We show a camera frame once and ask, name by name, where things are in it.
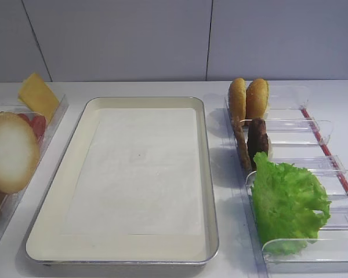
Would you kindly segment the toasted bun bottom slice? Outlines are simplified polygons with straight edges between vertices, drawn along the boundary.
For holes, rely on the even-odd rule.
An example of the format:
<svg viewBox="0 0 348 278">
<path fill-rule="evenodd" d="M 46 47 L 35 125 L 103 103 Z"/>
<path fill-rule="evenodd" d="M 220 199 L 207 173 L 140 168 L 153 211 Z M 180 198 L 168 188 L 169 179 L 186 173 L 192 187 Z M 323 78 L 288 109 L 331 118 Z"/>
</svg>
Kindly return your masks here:
<svg viewBox="0 0 348 278">
<path fill-rule="evenodd" d="M 31 126 L 15 113 L 0 112 L 0 191 L 13 194 L 25 188 L 39 160 Z"/>
</svg>

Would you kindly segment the red tomato slice left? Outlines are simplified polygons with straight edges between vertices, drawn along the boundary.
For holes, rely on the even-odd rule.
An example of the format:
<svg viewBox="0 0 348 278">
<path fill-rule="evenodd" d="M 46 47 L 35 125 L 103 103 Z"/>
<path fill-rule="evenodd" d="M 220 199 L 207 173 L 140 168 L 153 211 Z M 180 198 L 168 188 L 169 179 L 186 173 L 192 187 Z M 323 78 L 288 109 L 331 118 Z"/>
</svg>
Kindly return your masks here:
<svg viewBox="0 0 348 278">
<path fill-rule="evenodd" d="M 25 120 L 29 125 L 31 124 L 31 120 L 26 114 L 19 113 L 17 116 L 21 117 L 23 120 Z"/>
</svg>

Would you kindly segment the red tomato slice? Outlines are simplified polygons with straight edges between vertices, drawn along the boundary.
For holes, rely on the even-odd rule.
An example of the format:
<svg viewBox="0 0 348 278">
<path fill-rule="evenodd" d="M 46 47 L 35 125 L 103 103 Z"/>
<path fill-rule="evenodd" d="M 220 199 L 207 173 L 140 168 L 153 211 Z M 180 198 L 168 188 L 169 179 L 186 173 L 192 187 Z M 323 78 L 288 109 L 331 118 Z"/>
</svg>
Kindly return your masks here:
<svg viewBox="0 0 348 278">
<path fill-rule="evenodd" d="M 26 114 L 19 113 L 17 116 L 21 117 L 23 120 L 25 120 L 29 125 L 31 124 L 31 120 Z"/>
<path fill-rule="evenodd" d="M 30 121 L 30 126 L 37 138 L 38 144 L 41 145 L 46 130 L 46 118 L 42 115 L 35 116 Z"/>
</svg>

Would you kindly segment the red tomato slice right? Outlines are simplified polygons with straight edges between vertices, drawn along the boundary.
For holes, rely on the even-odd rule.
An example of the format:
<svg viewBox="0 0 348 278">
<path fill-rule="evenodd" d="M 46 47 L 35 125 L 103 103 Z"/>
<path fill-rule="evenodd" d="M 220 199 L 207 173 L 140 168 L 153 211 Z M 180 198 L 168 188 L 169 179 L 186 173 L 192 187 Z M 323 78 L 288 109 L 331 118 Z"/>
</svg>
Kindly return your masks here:
<svg viewBox="0 0 348 278">
<path fill-rule="evenodd" d="M 38 144 L 41 145 L 46 130 L 46 118 L 42 115 L 35 116 L 30 121 L 30 126 L 37 138 Z"/>
</svg>

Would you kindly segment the yellow cheese slice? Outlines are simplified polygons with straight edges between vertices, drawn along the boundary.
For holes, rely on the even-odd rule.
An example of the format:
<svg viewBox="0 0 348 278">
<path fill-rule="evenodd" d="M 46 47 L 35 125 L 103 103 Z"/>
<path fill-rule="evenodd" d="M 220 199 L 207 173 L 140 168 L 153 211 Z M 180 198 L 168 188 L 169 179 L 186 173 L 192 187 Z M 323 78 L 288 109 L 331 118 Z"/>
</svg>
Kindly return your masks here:
<svg viewBox="0 0 348 278">
<path fill-rule="evenodd" d="M 59 106 L 59 100 L 37 73 L 23 81 L 18 93 L 20 101 L 30 110 L 42 114 L 50 123 Z"/>
</svg>

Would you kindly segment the thin brown meat patty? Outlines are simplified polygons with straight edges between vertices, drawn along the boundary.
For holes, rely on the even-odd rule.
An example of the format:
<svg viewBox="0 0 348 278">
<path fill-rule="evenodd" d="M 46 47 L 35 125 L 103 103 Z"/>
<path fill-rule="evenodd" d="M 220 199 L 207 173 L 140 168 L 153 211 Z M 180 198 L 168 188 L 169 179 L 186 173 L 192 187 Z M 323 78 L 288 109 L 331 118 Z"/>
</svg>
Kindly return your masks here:
<svg viewBox="0 0 348 278">
<path fill-rule="evenodd" d="M 236 116 L 234 121 L 235 137 L 240 152 L 241 164 L 245 171 L 250 172 L 252 170 L 251 161 L 248 155 L 248 149 L 244 138 L 244 132 L 240 123 L 240 119 Z"/>
</svg>

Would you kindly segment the dark brown meat patty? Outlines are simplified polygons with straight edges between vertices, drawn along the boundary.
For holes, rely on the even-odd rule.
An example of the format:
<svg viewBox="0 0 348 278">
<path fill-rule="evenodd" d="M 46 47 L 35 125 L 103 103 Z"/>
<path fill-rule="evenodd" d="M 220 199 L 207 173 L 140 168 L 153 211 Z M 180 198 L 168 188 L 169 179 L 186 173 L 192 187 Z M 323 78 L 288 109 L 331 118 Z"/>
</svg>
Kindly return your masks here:
<svg viewBox="0 0 348 278">
<path fill-rule="evenodd" d="M 253 160 L 255 154 L 258 152 L 269 154 L 269 138 L 266 132 L 266 123 L 263 119 L 256 118 L 250 122 L 247 148 L 252 170 L 256 170 L 256 164 Z"/>
</svg>

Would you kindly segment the green lettuce leaf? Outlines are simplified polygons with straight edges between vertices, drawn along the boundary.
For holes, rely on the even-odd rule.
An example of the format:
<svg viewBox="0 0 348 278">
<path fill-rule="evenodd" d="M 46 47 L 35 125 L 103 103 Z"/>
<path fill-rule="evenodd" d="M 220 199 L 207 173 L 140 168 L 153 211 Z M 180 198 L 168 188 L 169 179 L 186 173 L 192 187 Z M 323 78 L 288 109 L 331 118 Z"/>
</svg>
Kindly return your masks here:
<svg viewBox="0 0 348 278">
<path fill-rule="evenodd" d="M 251 188 L 256 226 L 266 252 L 296 254 L 317 239 L 330 219 L 325 188 L 306 168 L 276 164 L 264 152 L 253 158 L 256 175 Z"/>
</svg>

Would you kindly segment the cream metal baking tray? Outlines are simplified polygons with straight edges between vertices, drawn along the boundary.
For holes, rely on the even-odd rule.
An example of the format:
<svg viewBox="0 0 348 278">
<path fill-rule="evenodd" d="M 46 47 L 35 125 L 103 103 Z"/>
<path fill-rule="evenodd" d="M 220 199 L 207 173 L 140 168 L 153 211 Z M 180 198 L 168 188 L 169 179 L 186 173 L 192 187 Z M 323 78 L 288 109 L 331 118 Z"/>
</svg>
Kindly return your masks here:
<svg viewBox="0 0 348 278">
<path fill-rule="evenodd" d="M 88 101 L 28 236 L 28 256 L 203 265 L 218 249 L 203 102 Z"/>
</svg>

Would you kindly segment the white parchment paper sheet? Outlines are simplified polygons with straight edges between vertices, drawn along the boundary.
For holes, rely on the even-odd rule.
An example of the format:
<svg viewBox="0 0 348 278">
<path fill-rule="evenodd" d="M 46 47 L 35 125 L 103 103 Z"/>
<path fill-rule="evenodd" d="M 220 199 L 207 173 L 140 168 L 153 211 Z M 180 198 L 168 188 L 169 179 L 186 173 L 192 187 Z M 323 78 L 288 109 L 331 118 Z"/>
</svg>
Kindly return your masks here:
<svg viewBox="0 0 348 278">
<path fill-rule="evenodd" d="M 64 232 L 200 234 L 197 139 L 193 109 L 101 109 Z"/>
</svg>

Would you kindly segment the golden bun left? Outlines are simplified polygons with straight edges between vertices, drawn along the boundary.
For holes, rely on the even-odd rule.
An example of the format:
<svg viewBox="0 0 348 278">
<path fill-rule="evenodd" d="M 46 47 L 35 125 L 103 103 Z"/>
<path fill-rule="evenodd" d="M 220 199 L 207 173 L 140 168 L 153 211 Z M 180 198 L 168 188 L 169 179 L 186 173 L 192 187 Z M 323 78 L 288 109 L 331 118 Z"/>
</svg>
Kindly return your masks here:
<svg viewBox="0 0 348 278">
<path fill-rule="evenodd" d="M 229 87 L 229 108 L 233 119 L 239 118 L 244 126 L 246 118 L 246 83 L 243 78 L 236 78 Z"/>
</svg>

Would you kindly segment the golden bun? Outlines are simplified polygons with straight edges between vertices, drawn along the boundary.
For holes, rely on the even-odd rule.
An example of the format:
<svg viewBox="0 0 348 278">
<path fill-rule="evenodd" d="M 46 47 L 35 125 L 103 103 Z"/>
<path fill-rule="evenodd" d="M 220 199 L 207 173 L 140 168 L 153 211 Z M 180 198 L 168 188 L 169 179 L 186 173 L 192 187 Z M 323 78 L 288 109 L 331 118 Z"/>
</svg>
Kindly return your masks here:
<svg viewBox="0 0 348 278">
<path fill-rule="evenodd" d="M 262 118 L 269 99 L 269 84 L 262 78 L 253 80 L 246 89 L 246 118 Z"/>
<path fill-rule="evenodd" d="M 233 119 L 239 118 L 244 126 L 246 118 L 246 83 L 243 78 L 236 78 L 229 87 L 229 108 Z"/>
</svg>

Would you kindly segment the golden bun right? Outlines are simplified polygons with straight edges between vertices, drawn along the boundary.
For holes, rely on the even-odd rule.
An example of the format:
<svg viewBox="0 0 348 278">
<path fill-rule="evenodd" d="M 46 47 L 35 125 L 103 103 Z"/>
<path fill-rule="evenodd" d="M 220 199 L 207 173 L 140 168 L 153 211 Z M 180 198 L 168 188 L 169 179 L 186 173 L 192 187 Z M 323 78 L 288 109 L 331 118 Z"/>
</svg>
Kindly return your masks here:
<svg viewBox="0 0 348 278">
<path fill-rule="evenodd" d="M 262 118 L 269 99 L 269 84 L 262 78 L 253 80 L 246 89 L 246 118 Z"/>
</svg>

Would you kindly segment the clear acrylic rack right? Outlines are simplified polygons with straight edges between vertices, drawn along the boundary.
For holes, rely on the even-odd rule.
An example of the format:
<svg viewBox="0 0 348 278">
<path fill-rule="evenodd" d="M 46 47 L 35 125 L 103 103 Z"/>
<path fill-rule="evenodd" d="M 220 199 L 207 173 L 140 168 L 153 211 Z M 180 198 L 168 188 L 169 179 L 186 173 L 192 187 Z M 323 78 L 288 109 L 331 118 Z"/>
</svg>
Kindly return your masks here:
<svg viewBox="0 0 348 278">
<path fill-rule="evenodd" d="M 328 143 L 333 125 L 308 112 L 301 86 L 236 79 L 226 119 L 256 276 L 348 272 L 348 170 Z"/>
</svg>

